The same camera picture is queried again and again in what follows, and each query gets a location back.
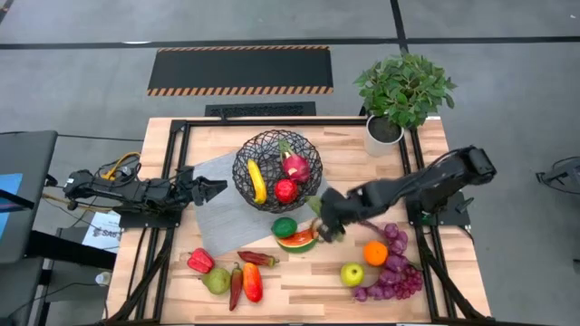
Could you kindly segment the black desk base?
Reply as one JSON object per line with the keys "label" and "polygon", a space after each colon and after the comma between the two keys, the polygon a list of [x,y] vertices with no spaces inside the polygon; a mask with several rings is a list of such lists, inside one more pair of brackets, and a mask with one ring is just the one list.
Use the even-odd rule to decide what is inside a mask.
{"label": "black desk base", "polygon": [[24,254],[107,270],[112,270],[116,261],[115,253],[39,231],[30,233]]}

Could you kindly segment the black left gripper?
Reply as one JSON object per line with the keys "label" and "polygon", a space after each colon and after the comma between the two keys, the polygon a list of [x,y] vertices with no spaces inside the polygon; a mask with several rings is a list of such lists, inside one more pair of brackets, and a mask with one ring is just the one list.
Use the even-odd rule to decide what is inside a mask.
{"label": "black left gripper", "polygon": [[178,170],[174,187],[174,199],[177,204],[185,206],[193,203],[195,206],[203,206],[214,197],[214,190],[227,188],[227,181],[194,177],[194,168],[184,167]]}

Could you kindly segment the yellow banana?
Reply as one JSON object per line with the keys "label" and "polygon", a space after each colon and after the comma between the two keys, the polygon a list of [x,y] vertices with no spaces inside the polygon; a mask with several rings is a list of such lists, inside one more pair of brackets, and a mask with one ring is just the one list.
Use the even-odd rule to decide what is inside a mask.
{"label": "yellow banana", "polygon": [[266,202],[267,198],[266,183],[257,163],[253,159],[250,159],[247,162],[247,168],[255,190],[254,202],[258,205],[262,205]]}

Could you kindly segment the orange fruit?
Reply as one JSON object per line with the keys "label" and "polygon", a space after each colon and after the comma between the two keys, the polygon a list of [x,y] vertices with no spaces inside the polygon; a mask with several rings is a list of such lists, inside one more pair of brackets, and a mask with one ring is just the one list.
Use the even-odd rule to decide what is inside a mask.
{"label": "orange fruit", "polygon": [[363,258],[368,265],[380,266],[387,261],[388,257],[388,247],[379,241],[372,240],[363,248]]}

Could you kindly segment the white printed paper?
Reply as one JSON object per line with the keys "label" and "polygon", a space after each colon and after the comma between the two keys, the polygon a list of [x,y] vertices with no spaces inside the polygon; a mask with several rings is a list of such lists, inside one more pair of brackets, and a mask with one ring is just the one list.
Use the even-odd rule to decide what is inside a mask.
{"label": "white printed paper", "polygon": [[85,233],[82,244],[117,254],[122,235],[119,226],[120,219],[121,216],[115,212],[96,213]]}

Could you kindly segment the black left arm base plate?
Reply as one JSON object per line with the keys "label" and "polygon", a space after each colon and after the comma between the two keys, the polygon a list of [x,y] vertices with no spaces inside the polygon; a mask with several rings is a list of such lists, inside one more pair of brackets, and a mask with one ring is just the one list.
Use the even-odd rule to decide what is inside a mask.
{"label": "black left arm base plate", "polygon": [[131,228],[172,228],[180,225],[181,213],[168,212],[161,215],[146,213],[121,213],[119,227]]}

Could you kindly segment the white plant pot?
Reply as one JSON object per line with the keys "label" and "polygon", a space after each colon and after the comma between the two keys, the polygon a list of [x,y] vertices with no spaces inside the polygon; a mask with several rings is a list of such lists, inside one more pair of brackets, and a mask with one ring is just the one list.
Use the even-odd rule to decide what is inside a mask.
{"label": "white plant pot", "polygon": [[373,157],[388,155],[400,142],[403,134],[404,129],[391,122],[388,117],[372,115],[365,125],[365,150]]}

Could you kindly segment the black floor mat striped edges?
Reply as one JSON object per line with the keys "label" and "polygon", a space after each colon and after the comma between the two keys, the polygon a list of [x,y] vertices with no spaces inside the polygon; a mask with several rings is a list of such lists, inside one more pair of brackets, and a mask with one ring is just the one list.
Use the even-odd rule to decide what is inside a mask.
{"label": "black floor mat striped edges", "polygon": [[333,92],[331,52],[326,45],[161,48],[147,88],[151,97]]}

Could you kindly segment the grey placemat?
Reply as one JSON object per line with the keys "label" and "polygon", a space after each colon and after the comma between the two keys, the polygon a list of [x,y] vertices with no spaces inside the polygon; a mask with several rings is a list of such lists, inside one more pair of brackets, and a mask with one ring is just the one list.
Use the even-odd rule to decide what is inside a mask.
{"label": "grey placemat", "polygon": [[[278,214],[260,211],[251,206],[239,194],[232,178],[236,153],[237,150],[200,163],[194,168],[195,177],[227,181],[224,191],[195,209],[203,247],[214,256],[226,254],[270,236],[271,227],[279,217],[293,218],[299,226],[314,218],[307,201],[297,209]],[[327,180],[323,177],[317,195],[320,196],[327,188]]]}

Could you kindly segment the black aluminium table frame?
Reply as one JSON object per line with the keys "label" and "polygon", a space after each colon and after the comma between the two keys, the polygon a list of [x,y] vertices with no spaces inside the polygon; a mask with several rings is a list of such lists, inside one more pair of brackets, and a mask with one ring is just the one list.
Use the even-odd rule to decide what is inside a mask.
{"label": "black aluminium table frame", "polygon": [[[176,130],[172,139],[174,149],[168,151],[171,121],[171,118],[150,119],[140,157],[143,166],[141,178],[162,176],[166,165],[162,155],[165,156],[166,152],[171,154],[169,173],[173,174],[179,165],[181,152],[187,153],[184,165],[197,165],[237,151],[259,132],[277,128],[301,131],[318,149],[326,180],[341,192],[378,177],[399,177],[407,170],[402,165],[397,147],[385,157],[368,156],[363,147],[365,130],[362,125],[323,124],[288,128],[275,126],[271,119],[266,119],[265,126],[193,127],[187,149],[181,149],[184,134]],[[419,128],[418,136],[425,165],[448,151],[440,120],[428,120]],[[210,294],[187,267],[188,253],[202,246],[195,209],[195,206],[190,206],[184,212],[181,225],[175,231],[160,317],[163,324],[430,321],[427,291],[424,289],[403,301],[355,302],[350,289],[342,285],[341,266],[349,262],[364,263],[364,244],[378,239],[372,230],[360,225],[349,226],[343,242],[317,244],[302,254],[283,251],[269,231],[266,237],[244,245],[242,249],[272,254],[282,262],[273,269],[260,267],[264,279],[264,299],[260,303],[251,303],[242,295],[237,308],[230,312],[228,295]],[[413,261],[418,260],[416,243],[413,243],[415,232],[407,225],[404,203],[400,202],[372,222],[380,226],[397,222],[409,234],[407,255]],[[491,315],[472,241],[455,226],[442,225],[439,231],[449,276],[477,311]],[[141,232],[126,231],[121,238],[107,298],[109,317],[126,300]]]}

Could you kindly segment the red bell pepper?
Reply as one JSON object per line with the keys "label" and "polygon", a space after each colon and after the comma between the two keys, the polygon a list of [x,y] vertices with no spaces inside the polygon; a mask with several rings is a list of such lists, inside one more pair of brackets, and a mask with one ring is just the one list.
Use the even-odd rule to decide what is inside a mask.
{"label": "red bell pepper", "polygon": [[187,266],[199,273],[209,273],[214,268],[215,262],[205,249],[197,248],[190,254]]}

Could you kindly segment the yellow-green apple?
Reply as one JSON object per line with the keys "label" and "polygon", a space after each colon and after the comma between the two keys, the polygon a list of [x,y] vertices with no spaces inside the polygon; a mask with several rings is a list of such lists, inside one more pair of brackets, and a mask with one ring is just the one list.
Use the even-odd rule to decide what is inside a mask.
{"label": "yellow-green apple", "polygon": [[341,268],[341,281],[347,287],[360,285],[365,277],[364,268],[358,263],[344,264]]}

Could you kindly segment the green pear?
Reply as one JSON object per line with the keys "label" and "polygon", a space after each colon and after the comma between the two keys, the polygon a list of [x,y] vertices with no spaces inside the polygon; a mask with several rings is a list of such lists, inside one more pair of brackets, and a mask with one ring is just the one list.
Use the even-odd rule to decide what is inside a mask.
{"label": "green pear", "polygon": [[224,294],[230,288],[231,276],[225,268],[213,268],[201,277],[202,283],[210,293],[215,295]]}

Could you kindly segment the black perforated floor strip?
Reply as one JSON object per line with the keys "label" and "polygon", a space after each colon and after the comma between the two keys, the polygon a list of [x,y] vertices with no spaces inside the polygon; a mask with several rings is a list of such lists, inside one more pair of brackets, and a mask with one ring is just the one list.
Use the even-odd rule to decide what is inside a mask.
{"label": "black perforated floor strip", "polygon": [[214,104],[205,108],[206,117],[264,117],[264,116],[315,116],[314,101]]}

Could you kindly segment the blue screen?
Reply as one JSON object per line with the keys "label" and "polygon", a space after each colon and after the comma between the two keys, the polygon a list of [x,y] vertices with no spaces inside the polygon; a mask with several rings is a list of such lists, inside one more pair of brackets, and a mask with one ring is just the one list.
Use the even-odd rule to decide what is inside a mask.
{"label": "blue screen", "polygon": [[[0,190],[16,195],[22,179],[23,175],[20,173],[0,175]],[[9,214],[7,212],[0,211],[0,239],[6,229],[8,217]]]}

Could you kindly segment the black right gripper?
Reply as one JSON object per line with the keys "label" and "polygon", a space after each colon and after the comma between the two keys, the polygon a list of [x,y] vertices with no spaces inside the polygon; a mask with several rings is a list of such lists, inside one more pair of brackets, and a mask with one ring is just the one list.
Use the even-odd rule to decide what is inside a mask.
{"label": "black right gripper", "polygon": [[344,197],[334,188],[327,188],[321,197],[323,222],[318,226],[318,234],[326,243],[342,241],[345,236],[343,226],[359,222],[362,208],[359,197]]}

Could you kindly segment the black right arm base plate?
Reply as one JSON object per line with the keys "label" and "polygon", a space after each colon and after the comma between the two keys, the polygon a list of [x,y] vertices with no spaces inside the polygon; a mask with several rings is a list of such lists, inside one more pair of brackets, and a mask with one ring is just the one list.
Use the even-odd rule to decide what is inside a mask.
{"label": "black right arm base plate", "polygon": [[418,196],[410,196],[405,199],[405,206],[408,213],[409,223],[411,225],[470,225],[468,210],[466,213],[459,214],[455,207],[458,203],[466,199],[461,191],[452,195],[447,202],[434,212],[428,212],[423,206]]}

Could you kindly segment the grey desk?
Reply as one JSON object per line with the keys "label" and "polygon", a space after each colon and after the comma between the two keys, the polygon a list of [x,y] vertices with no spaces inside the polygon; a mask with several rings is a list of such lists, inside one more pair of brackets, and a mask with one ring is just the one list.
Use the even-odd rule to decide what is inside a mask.
{"label": "grey desk", "polygon": [[30,209],[8,213],[0,239],[0,264],[12,264],[25,257],[56,139],[53,130],[0,134],[0,175],[22,174],[16,195],[33,203]]}

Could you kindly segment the red orange mango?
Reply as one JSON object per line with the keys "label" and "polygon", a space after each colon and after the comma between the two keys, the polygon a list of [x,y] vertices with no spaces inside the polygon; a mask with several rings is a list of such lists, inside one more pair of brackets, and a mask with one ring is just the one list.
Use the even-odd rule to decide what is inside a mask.
{"label": "red orange mango", "polygon": [[263,299],[263,283],[258,267],[245,263],[243,271],[243,289],[249,301],[258,303]]}

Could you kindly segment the watermelon slice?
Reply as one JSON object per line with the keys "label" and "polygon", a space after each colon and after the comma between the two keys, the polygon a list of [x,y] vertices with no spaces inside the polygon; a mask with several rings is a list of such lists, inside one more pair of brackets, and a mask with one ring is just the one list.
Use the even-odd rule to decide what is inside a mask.
{"label": "watermelon slice", "polygon": [[286,252],[301,254],[312,250],[318,242],[317,232],[310,226],[285,238],[277,238],[277,244]]}

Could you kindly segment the green lime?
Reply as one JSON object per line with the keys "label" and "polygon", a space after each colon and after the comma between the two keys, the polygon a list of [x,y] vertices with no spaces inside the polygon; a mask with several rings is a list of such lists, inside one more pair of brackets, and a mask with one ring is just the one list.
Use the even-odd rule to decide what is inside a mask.
{"label": "green lime", "polygon": [[277,238],[287,238],[297,231],[298,224],[293,218],[277,218],[271,227],[271,231]]}

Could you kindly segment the purple grape bunch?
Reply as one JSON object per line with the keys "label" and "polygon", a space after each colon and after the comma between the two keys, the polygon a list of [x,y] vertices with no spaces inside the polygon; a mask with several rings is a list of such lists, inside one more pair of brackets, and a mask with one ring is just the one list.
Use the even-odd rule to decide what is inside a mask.
{"label": "purple grape bunch", "polygon": [[366,302],[369,299],[407,300],[420,292],[423,286],[422,269],[405,256],[409,243],[407,234],[394,223],[386,224],[383,228],[370,222],[361,222],[361,225],[382,236],[381,243],[388,247],[389,257],[384,264],[378,266],[382,271],[372,285],[358,285],[353,288],[353,298],[357,302]]}

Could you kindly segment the dark red chili pepper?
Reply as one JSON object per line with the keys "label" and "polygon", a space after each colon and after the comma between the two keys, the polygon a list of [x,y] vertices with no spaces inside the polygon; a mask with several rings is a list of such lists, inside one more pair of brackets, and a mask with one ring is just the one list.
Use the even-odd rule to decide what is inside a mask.
{"label": "dark red chili pepper", "polygon": [[230,278],[229,310],[232,312],[237,307],[239,297],[243,291],[243,270],[236,264]]}

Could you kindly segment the red chili with green stem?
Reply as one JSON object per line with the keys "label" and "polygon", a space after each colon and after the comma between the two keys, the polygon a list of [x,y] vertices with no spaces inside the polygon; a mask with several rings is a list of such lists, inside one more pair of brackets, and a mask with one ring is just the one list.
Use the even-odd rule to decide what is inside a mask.
{"label": "red chili with green stem", "polygon": [[260,254],[251,251],[238,251],[237,254],[244,262],[255,265],[274,267],[279,263],[276,257],[269,254]]}

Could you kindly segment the red pomegranate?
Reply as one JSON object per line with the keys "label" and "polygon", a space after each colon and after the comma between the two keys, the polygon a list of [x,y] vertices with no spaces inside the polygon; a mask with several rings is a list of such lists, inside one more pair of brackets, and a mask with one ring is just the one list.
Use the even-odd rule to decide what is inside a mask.
{"label": "red pomegranate", "polygon": [[281,179],[275,184],[275,197],[282,204],[290,204],[298,196],[298,186],[291,179]]}

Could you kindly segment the green leafy plant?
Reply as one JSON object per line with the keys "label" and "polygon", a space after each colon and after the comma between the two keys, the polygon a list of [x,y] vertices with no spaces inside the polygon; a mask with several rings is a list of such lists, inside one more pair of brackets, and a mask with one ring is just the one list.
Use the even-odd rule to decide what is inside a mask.
{"label": "green leafy plant", "polygon": [[440,107],[452,109],[457,85],[445,69],[418,54],[404,53],[374,63],[353,82],[366,112],[405,129],[424,124]]}

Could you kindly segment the pink dragon fruit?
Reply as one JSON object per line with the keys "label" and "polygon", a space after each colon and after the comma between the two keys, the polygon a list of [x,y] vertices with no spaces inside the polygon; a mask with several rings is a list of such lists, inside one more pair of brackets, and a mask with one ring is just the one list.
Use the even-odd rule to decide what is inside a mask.
{"label": "pink dragon fruit", "polygon": [[295,153],[290,143],[285,139],[278,141],[283,171],[296,183],[305,183],[310,178],[308,161]]}

